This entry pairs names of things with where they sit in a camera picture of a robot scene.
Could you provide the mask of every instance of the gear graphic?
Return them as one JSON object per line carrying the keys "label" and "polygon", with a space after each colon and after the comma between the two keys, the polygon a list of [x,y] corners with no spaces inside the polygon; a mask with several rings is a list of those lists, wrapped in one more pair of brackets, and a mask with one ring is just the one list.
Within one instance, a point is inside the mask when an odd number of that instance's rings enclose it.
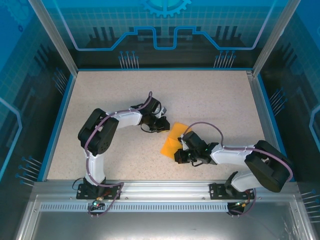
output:
{"label": "gear graphic", "polygon": [[180,14],[181,10],[186,10],[191,0],[141,0],[141,4],[145,10],[150,11],[150,14],[166,18],[168,15],[173,17],[174,14]]}
{"label": "gear graphic", "polygon": [[0,7],[4,6],[7,7],[11,17],[13,17],[19,25],[27,20],[30,15],[28,0],[0,0]]}

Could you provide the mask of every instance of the enclosure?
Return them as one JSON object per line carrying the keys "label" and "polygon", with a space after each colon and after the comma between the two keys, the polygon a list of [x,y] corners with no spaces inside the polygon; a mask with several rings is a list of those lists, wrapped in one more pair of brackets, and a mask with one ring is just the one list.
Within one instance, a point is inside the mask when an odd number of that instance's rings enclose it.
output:
{"label": "enclosure", "polygon": [[[0,0],[1,239],[318,239],[318,9],[311,0]],[[76,198],[86,174],[78,133],[94,109],[128,109],[149,91],[171,129],[202,121],[229,146],[266,140],[294,178],[279,193],[257,188],[250,214],[231,216],[237,201],[212,199],[209,185],[238,165],[177,164],[162,151],[169,133],[125,127],[103,166],[109,183],[124,182],[120,197],[91,219],[92,200]],[[208,126],[192,129],[220,141]]]}

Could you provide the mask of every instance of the blue printed backdrop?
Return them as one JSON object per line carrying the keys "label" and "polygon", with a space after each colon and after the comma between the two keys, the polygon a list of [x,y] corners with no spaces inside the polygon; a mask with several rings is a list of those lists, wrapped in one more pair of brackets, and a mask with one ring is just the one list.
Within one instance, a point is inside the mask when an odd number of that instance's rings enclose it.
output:
{"label": "blue printed backdrop", "polygon": [[319,1],[300,2],[261,72],[302,192],[320,191],[319,9]]}
{"label": "blue printed backdrop", "polygon": [[70,72],[27,0],[0,0],[0,33],[0,238],[14,239],[38,174],[22,159],[41,165]]}
{"label": "blue printed backdrop", "polygon": [[286,3],[44,1],[80,68],[252,67]]}

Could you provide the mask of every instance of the blue edge trim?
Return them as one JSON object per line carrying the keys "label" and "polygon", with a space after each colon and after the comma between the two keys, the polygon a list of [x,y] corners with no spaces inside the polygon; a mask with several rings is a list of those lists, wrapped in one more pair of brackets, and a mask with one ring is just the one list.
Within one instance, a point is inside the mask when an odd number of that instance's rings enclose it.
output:
{"label": "blue edge trim", "polygon": [[[131,70],[130,69],[122,69],[122,70],[124,70],[124,71],[132,71],[133,69],[131,69]],[[188,69],[185,69],[185,68],[142,68],[142,69],[137,69],[137,71],[170,71],[170,70],[172,70],[172,71],[176,71],[176,70],[224,70],[224,71],[226,71],[226,70],[227,71],[237,71],[237,70],[243,71],[244,70],[244,71],[251,71],[252,69],[251,68],[213,68],[213,67],[207,67],[207,68],[206,67],[199,67],[199,68],[195,67],[195,68],[188,68]],[[121,71],[121,69],[114,69],[114,68],[99,68],[99,69],[82,68],[82,69],[79,69],[79,71],[84,71],[84,72],[89,72],[89,71],[91,71],[91,72],[96,72],[96,71]],[[268,110],[268,113],[269,113],[269,116],[270,116],[270,119],[271,119],[272,127],[274,129],[275,137],[276,137],[276,140],[278,142],[280,151],[285,156],[287,156],[287,153],[286,153],[286,150],[285,150],[284,144],[282,142],[282,139],[281,139],[281,136],[280,136],[280,132],[279,132],[279,129],[278,129],[278,126],[277,126],[277,123],[276,123],[275,116],[274,116],[274,114],[272,112],[272,108],[271,108],[271,105],[270,105],[270,102],[269,102],[267,91],[266,91],[265,85],[264,85],[264,83],[262,81],[262,78],[261,78],[261,75],[259,74],[257,78],[258,78],[258,82],[259,82],[260,87],[261,87],[263,98],[264,98],[264,101],[265,101],[265,104],[266,104],[266,107],[267,107],[267,110]],[[51,166],[52,158],[53,158],[56,146],[57,146],[58,138],[59,138],[60,131],[61,131],[61,128],[62,128],[62,124],[63,124],[65,116],[66,116],[67,108],[68,108],[68,105],[69,105],[69,101],[70,101],[70,98],[71,98],[71,94],[72,94],[74,85],[75,85],[75,78],[74,78],[73,75],[71,75],[70,78],[69,78],[68,84],[66,86],[66,89],[65,89],[65,94],[63,96],[63,99],[62,99],[62,102],[61,102],[61,106],[60,106],[58,115],[56,117],[55,124],[54,124],[53,130],[52,130],[52,134],[51,134],[51,137],[50,137],[50,140],[49,140],[49,144],[48,144],[48,147],[47,147],[46,152],[45,152],[43,163],[42,163],[42,166],[41,166],[38,178],[37,178],[37,180],[39,182],[42,182],[42,181],[45,180],[45,178],[47,178],[48,171],[49,171],[49,168]]]}
{"label": "blue edge trim", "polygon": [[53,126],[53,130],[52,130],[52,134],[51,134],[51,137],[50,137],[50,140],[48,143],[48,147],[46,148],[46,151],[45,151],[45,155],[43,158],[41,169],[40,169],[40,172],[39,172],[39,175],[37,178],[38,182],[42,182],[42,181],[46,180],[46,178],[47,178],[48,171],[51,166],[52,158],[53,158],[55,150],[56,150],[58,138],[59,138],[61,128],[62,128],[62,124],[65,120],[67,108],[69,105],[72,91],[74,89],[75,82],[76,82],[76,79],[71,74],[69,77],[68,84],[66,85],[66,88],[64,91],[64,95],[62,98],[62,102],[61,102],[61,105],[59,108],[58,115],[56,116],[56,120],[55,120],[55,123]]}

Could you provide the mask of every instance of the beige tabletop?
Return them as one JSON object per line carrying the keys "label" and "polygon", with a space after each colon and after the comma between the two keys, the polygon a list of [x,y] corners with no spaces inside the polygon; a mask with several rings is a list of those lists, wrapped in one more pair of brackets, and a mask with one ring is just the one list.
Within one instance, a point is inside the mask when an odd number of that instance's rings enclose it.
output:
{"label": "beige tabletop", "polygon": [[[92,111],[127,109],[143,103],[148,92],[166,107],[174,122],[215,124],[226,145],[244,146],[264,139],[245,71],[80,71],[62,125],[49,180],[74,180],[86,173],[78,132]],[[207,143],[220,135],[207,125],[193,130]],[[177,164],[160,153],[166,133],[148,134],[139,126],[116,131],[105,154],[108,180],[225,180],[238,166]]]}

